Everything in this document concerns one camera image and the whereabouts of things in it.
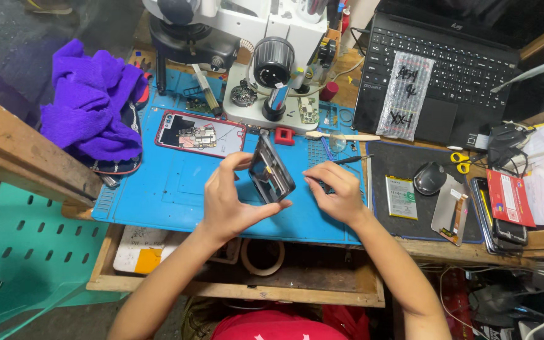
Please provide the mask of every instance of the laptop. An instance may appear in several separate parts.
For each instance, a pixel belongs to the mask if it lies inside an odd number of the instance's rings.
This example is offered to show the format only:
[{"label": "laptop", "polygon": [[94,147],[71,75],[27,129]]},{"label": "laptop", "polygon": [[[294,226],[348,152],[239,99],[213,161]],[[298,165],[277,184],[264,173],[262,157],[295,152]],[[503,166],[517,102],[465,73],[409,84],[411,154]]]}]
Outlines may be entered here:
[{"label": "laptop", "polygon": [[513,4],[381,0],[370,27],[352,127],[376,132],[394,56],[404,51],[436,61],[415,139],[455,150],[485,151],[490,129],[501,124],[510,92],[510,87],[496,94],[490,89],[514,77],[517,48],[527,43],[516,29],[506,28],[505,16],[514,11]]}]

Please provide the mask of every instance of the laptop keyboard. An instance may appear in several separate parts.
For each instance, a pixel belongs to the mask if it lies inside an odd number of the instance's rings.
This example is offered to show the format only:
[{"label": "laptop keyboard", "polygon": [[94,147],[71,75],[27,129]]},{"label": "laptop keyboard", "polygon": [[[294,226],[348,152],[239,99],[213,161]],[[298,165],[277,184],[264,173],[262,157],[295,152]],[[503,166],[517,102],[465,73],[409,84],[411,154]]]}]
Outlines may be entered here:
[{"label": "laptop keyboard", "polygon": [[363,81],[389,84],[397,51],[436,61],[427,97],[503,111],[509,91],[490,93],[490,89],[512,78],[514,69],[508,62],[379,27],[371,33]]}]

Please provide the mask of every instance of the hand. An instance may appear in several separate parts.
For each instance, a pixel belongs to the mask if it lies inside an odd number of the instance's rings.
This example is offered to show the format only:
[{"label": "hand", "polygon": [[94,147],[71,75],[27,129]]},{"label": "hand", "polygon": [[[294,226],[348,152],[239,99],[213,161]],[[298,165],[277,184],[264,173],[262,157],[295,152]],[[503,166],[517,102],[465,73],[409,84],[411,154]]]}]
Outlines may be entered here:
[{"label": "hand", "polygon": [[228,155],[205,183],[205,217],[195,231],[211,238],[221,247],[246,228],[276,215],[292,205],[289,200],[252,206],[241,203],[235,187],[235,170],[245,170],[251,165],[253,154],[235,152]]},{"label": "hand", "polygon": [[[316,198],[318,207],[332,218],[354,227],[371,214],[360,198],[360,181],[354,174],[337,164],[326,161],[303,172],[304,180]],[[319,180],[335,190],[327,194]]]}]

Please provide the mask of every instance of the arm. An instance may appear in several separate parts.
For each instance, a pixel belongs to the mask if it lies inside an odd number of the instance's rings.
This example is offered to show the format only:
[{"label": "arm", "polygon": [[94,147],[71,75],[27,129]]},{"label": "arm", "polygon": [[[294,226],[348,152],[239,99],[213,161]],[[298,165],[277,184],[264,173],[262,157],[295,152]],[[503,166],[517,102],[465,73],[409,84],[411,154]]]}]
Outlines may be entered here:
[{"label": "arm", "polygon": [[[444,310],[432,285],[411,256],[377,221],[360,198],[360,181],[333,162],[303,173],[319,207],[346,223],[360,238],[404,312],[407,339],[450,339]],[[317,180],[335,190],[326,194]]]},{"label": "arm", "polygon": [[222,245],[255,223],[276,215],[291,201],[263,206],[238,201],[235,170],[251,164],[252,155],[228,155],[205,184],[205,216],[195,231],[140,284],[117,314],[109,340],[152,339],[177,297],[199,268]]}]

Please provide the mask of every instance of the bubble wrap bag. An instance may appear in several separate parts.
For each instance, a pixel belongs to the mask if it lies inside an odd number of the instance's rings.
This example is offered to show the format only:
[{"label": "bubble wrap bag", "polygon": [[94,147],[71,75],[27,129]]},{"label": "bubble wrap bag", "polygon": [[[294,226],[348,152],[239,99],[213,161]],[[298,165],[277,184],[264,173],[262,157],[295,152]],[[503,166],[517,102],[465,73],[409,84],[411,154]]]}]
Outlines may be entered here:
[{"label": "bubble wrap bag", "polygon": [[377,135],[413,141],[433,67],[434,59],[396,53]]}]

